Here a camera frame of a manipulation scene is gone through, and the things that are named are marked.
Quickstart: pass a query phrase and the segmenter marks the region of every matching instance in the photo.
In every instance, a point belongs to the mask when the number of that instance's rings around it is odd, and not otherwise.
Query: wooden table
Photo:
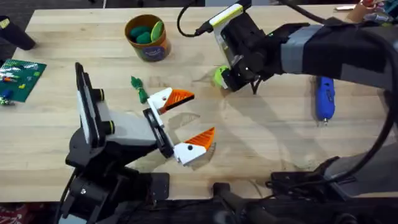
[[[344,18],[344,13],[333,13],[334,7],[305,8],[322,17]],[[183,30],[193,32],[220,10],[189,9]],[[93,86],[105,90],[108,106],[114,110],[142,116],[146,108],[130,85],[131,75],[143,79],[149,93],[171,86],[196,94],[195,100],[162,118],[176,141],[215,126],[211,160],[183,167],[155,151],[130,164],[141,171],[170,173],[170,198],[208,198],[212,183],[220,181],[231,182],[233,191],[243,197],[265,196],[269,191],[256,183],[264,182],[273,171],[311,170],[329,157],[370,148],[386,114],[377,89],[336,82],[336,113],[325,128],[314,121],[310,76],[276,75],[261,85],[256,96],[249,88],[222,94],[211,80],[214,69],[224,64],[213,35],[182,37],[176,28],[179,11],[35,11],[27,32],[37,48],[18,49],[14,58],[46,63],[47,68],[26,103],[0,108],[0,202],[60,198],[72,172],[65,165],[68,143],[80,125],[76,61],[91,75]],[[264,32],[283,23],[308,21],[284,6],[253,7],[248,12]],[[143,62],[125,39],[124,25],[139,14],[155,14],[165,22],[172,43],[165,60]]]

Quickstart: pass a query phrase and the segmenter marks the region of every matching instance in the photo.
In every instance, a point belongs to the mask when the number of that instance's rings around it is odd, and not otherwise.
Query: green object
[[[145,32],[145,33],[139,35],[136,38],[136,43],[137,44],[149,44],[149,43],[151,43],[151,41],[150,41],[150,33],[149,32]]]
[[[152,42],[155,42],[157,39],[160,38],[162,35],[162,28],[163,28],[163,22],[158,21],[155,25],[154,28],[152,28],[152,32],[150,33],[150,40]]]
[[[144,104],[148,99],[148,94],[144,89],[144,84],[142,83],[141,79],[136,77],[131,77],[131,85],[136,90],[138,90],[139,101]]]
[[[25,102],[45,68],[46,65],[42,63],[7,59],[0,68],[0,76],[14,75],[18,78],[15,78],[16,82],[0,82],[0,93],[11,90],[13,92],[11,101]]]
[[[147,26],[137,26],[130,31],[130,37],[132,40],[135,40],[139,35],[150,32],[150,27]]]
[[[223,71],[229,69],[228,66],[223,65],[217,68],[216,72],[214,73],[214,82],[218,85],[218,86],[223,86],[224,80],[223,80]]]

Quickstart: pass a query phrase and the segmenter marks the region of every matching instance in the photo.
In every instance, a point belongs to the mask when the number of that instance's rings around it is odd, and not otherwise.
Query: glue gun
[[[328,120],[335,113],[335,87],[333,79],[318,77],[317,90],[315,92],[316,110],[319,121],[328,125]]]

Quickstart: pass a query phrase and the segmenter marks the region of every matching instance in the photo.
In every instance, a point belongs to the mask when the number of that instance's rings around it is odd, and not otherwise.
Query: gray padding
[[[105,102],[97,105],[101,119],[103,121],[111,120],[115,125],[115,133],[107,136],[107,141],[127,146],[150,146],[156,143],[154,133],[145,117],[111,111]]]
[[[398,192],[398,143],[383,146],[379,152],[354,175],[354,181],[331,184],[343,198],[371,192]],[[350,170],[363,158],[360,155],[343,157],[335,161],[325,171],[325,179],[331,179]]]
[[[302,27],[291,34],[289,40],[281,45],[280,59],[283,71],[286,73],[302,73],[304,45],[322,27],[322,25]]]

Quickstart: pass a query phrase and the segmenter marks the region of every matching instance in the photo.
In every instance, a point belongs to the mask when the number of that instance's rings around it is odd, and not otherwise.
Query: white object
[[[206,149],[203,146],[187,144],[185,142],[174,146],[174,157],[184,166],[205,153]]]

